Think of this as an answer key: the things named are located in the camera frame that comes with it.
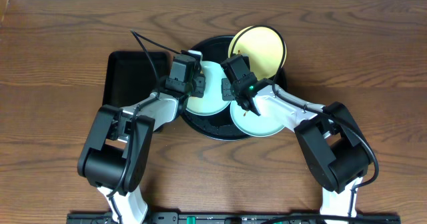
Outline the mint plate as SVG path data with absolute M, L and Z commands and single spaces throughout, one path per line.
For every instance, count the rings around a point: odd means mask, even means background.
M 186 110 L 195 115 L 215 115 L 230 104 L 222 99 L 222 79 L 226 75 L 220 64 L 213 61 L 202 61 L 201 70 L 205 75 L 203 97 L 190 97 Z
M 253 137 L 268 137 L 284 128 L 272 118 L 257 116 L 251 111 L 243 110 L 236 101 L 230 104 L 230 116 L 240 131 Z

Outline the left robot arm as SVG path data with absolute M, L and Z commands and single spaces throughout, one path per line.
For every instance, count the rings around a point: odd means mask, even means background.
M 77 163 L 77 172 L 106 198 L 111 215 L 93 223 L 143 223 L 148 206 L 141 196 L 153 133 L 177 119 L 188 99 L 203 85 L 199 51 L 173 57 L 168 76 L 159 79 L 149 97 L 127 107 L 99 108 Z

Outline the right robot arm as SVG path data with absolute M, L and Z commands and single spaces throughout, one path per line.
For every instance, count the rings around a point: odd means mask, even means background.
M 295 133 L 311 174 L 323 188 L 321 214 L 334 222 L 354 222 L 357 192 L 376 180 L 379 167 L 346 106 L 310 103 L 270 79 L 258 80 L 244 55 L 233 55 L 221 67 L 243 110 L 271 118 Z M 375 174 L 364 181 L 369 165 Z

